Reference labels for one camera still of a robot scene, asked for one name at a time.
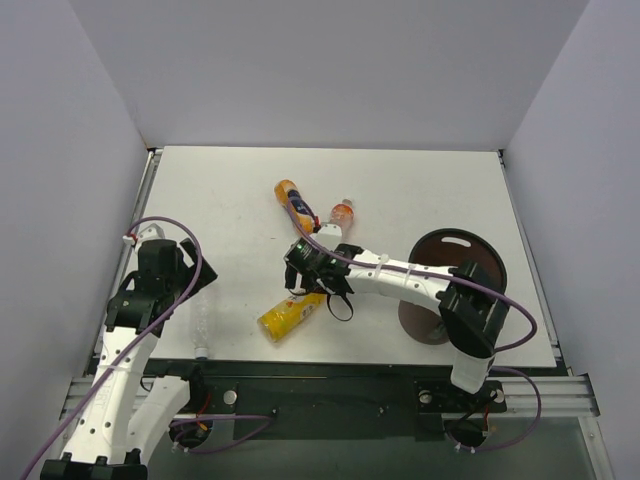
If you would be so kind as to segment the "yellow juice bottle blue cap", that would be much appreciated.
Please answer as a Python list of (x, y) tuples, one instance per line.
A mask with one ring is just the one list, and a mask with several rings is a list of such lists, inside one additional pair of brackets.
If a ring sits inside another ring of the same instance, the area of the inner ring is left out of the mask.
[(326, 299), (325, 294), (291, 295), (258, 318), (257, 324), (272, 341), (279, 342), (309, 317)]

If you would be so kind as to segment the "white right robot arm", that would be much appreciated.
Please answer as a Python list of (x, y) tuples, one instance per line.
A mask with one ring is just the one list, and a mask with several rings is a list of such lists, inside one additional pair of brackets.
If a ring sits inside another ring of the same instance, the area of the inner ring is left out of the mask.
[(329, 251), (304, 239), (291, 246), (284, 261), (287, 288), (299, 285), (342, 299), (376, 294), (438, 314), (455, 349), (449, 402), (468, 409), (482, 398), (509, 307), (492, 295), (495, 285), (477, 263), (410, 264), (349, 244)]

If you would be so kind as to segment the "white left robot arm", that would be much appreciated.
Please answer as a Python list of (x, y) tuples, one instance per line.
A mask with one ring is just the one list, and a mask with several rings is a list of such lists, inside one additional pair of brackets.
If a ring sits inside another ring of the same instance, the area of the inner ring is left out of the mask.
[(43, 479), (146, 479), (173, 416), (204, 403), (195, 368), (178, 367), (161, 374), (142, 405), (134, 405), (165, 321), (217, 275), (190, 238), (139, 239), (136, 253), (136, 270), (107, 304), (96, 376), (71, 415), (75, 430), (60, 457), (44, 463)]

